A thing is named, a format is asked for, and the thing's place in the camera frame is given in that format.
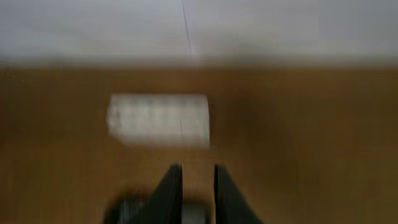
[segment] white rectangular object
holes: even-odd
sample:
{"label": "white rectangular object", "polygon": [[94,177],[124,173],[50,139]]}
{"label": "white rectangular object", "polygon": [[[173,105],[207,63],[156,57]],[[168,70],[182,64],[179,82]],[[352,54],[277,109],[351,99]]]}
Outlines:
{"label": "white rectangular object", "polygon": [[209,147],[204,95],[117,94],[108,108],[109,133],[126,144]]}

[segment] thin dark line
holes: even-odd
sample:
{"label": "thin dark line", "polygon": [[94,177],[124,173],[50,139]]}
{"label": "thin dark line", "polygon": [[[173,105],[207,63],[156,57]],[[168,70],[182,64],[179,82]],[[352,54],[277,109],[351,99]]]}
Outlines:
{"label": "thin dark line", "polygon": [[191,46],[191,39],[189,38],[187,17],[185,16],[184,0],[181,0],[181,5],[182,5],[182,13],[183,13],[183,15],[184,15],[185,30],[186,30],[186,32],[187,32],[187,39],[188,39],[188,45],[189,45],[189,54],[192,56],[192,46]]}

